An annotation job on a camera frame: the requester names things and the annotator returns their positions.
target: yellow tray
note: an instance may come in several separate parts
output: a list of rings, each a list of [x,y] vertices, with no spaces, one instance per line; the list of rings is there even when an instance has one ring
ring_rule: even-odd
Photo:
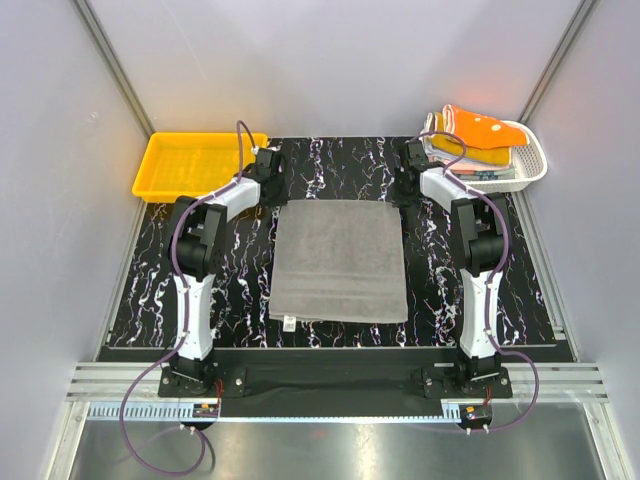
[[[254,133],[259,147],[264,133]],[[251,141],[242,135],[244,164],[255,161]],[[180,195],[197,197],[216,190],[238,173],[235,133],[154,133],[142,158],[132,192],[149,203],[173,203]]]

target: black marble surface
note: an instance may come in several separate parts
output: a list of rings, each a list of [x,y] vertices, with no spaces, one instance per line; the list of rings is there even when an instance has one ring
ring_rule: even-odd
[[[274,139],[289,158],[291,199],[388,201],[396,146],[405,138]],[[512,250],[499,292],[498,335],[512,344],[553,344],[513,202]],[[164,347],[176,335],[176,293],[161,246],[171,205],[147,206],[117,319],[112,347]],[[298,324],[295,333],[269,319],[269,280],[279,209],[257,207],[229,223],[225,264],[216,276],[211,325],[219,347],[434,346],[454,343],[462,321],[462,281],[453,267],[447,212],[429,200],[401,210],[409,318],[400,325]]]

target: gray wall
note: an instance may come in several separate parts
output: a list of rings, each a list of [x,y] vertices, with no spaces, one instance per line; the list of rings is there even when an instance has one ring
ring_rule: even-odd
[[[638,18],[636,1],[603,1],[596,8],[533,120],[549,173],[528,190],[581,357],[602,368],[636,472]]]
[[[91,0],[155,127],[394,135],[517,118],[578,0]]]
[[[38,478],[98,342],[145,139],[71,2],[0,15],[2,478]]]

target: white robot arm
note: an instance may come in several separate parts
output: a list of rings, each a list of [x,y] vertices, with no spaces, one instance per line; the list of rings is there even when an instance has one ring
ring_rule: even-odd
[[[476,197],[449,181],[440,167],[431,168],[420,173],[420,193],[436,201],[450,214],[452,213],[452,207],[455,208],[456,205],[460,205],[460,200],[467,199],[472,204],[477,201]],[[487,278],[490,274],[491,269],[480,271],[477,275],[473,275],[467,268],[460,269],[464,290],[464,325],[459,344],[464,354],[469,358],[493,357],[496,353],[485,332],[484,304],[487,289],[490,288],[491,310],[489,325],[491,325],[491,331],[495,332],[498,289],[500,288],[502,272],[494,276],[491,287],[487,286]]]
[[[238,184],[226,193],[205,203],[226,207],[227,222],[248,208],[255,207],[260,201],[260,184],[255,180],[242,178]],[[182,282],[173,275],[178,290],[178,332],[184,330],[184,295]],[[191,275],[185,275],[189,284],[189,332],[178,354],[185,359],[200,360],[206,358],[213,348],[209,316],[211,312],[211,289],[215,275],[210,273],[201,281]]]
[[[394,176],[393,201],[399,206],[414,204],[421,195],[437,202],[450,214],[450,249],[460,270],[464,290],[464,321],[458,340],[457,384],[477,390],[485,380],[502,374],[501,358],[489,340],[496,334],[498,289],[502,273],[491,285],[487,280],[498,265],[504,247],[502,227],[494,212],[476,196],[449,180],[443,168],[430,163],[422,143],[412,141],[399,151],[401,167]],[[503,194],[487,194],[499,208],[508,228]],[[490,290],[489,318],[485,299]]]
[[[285,161],[282,153],[260,148],[255,163],[247,167],[241,178],[232,180],[229,188],[221,193],[203,196],[212,196],[212,199],[198,205],[187,217],[177,241],[176,256],[187,281],[189,323],[182,347],[170,359],[173,374],[204,384],[213,381],[213,362],[208,361],[213,354],[210,304],[215,273],[225,252],[226,224],[256,205],[277,206],[287,202],[284,168],[281,169]],[[180,218],[197,200],[191,197],[176,200],[164,242],[167,258],[171,258],[169,249]],[[174,283],[178,292],[177,331],[184,332],[187,319],[185,291],[176,273]],[[181,341],[182,337],[178,335],[176,347]]]

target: plastic basket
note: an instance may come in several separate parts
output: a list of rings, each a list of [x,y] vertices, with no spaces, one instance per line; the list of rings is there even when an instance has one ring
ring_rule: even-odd
[[[540,142],[524,125],[518,122],[503,120],[507,125],[519,128],[529,136],[529,145],[511,148],[511,161],[516,168],[516,178],[510,180],[485,180],[464,182],[477,190],[486,193],[519,192],[531,182],[540,180],[547,173],[547,157],[545,157]]]

